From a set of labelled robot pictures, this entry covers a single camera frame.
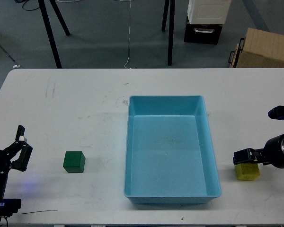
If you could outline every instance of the table leg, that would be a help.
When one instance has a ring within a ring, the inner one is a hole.
[[[48,18],[48,15],[47,15],[44,0],[38,0],[38,2],[39,2],[42,17],[43,17],[44,25],[45,25],[45,28],[46,28],[48,40],[49,40],[49,43],[50,43],[51,48],[52,48],[53,58],[55,59],[57,68],[62,69],[62,65],[61,65],[61,62],[60,62],[60,58],[59,58],[57,46],[56,46],[56,43],[55,43],[55,39],[53,37],[53,31],[52,31],[52,28],[51,28],[51,24],[49,22],[49,18]]]
[[[52,7],[53,7],[53,9],[54,9],[54,11],[55,11],[55,13],[56,13],[56,15],[57,15],[59,21],[60,21],[60,24],[62,25],[62,27],[63,27],[63,29],[64,29],[65,34],[66,34],[67,36],[69,36],[69,35],[70,35],[70,32],[69,32],[69,30],[68,30],[68,28],[67,28],[67,26],[66,26],[66,23],[65,23],[65,21],[64,21],[64,19],[63,19],[63,17],[62,17],[62,14],[61,14],[61,12],[60,12],[58,6],[57,6],[56,1],[55,1],[55,0],[50,0],[50,3],[51,3],[51,5],[52,5]]]
[[[168,12],[169,12],[169,0],[165,0],[164,11],[163,11],[163,19],[162,19],[162,28],[161,28],[162,32],[165,32]]]
[[[170,10],[169,10],[169,51],[167,65],[172,64],[172,48],[174,41],[174,21],[175,21],[175,1],[170,0]]]

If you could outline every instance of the green block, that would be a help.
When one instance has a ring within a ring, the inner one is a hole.
[[[63,167],[68,173],[83,173],[85,157],[82,151],[66,151]]]

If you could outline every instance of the yellow cube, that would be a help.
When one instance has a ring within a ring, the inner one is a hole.
[[[260,176],[257,163],[242,163],[235,165],[237,179],[241,181],[253,181]]]

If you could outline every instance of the blue plastic bin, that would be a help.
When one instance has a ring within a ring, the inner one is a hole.
[[[124,194],[196,204],[221,195],[202,96],[130,97]]]

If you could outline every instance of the white cable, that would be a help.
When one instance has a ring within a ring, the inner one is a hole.
[[[129,61],[129,53],[130,53],[130,34],[131,34],[131,8],[132,8],[132,0],[119,0],[119,1],[124,1],[124,2],[129,2],[129,29],[128,29],[128,58],[127,58],[127,62],[124,65],[124,67],[126,69],[128,69],[126,67],[126,65],[128,64]]]

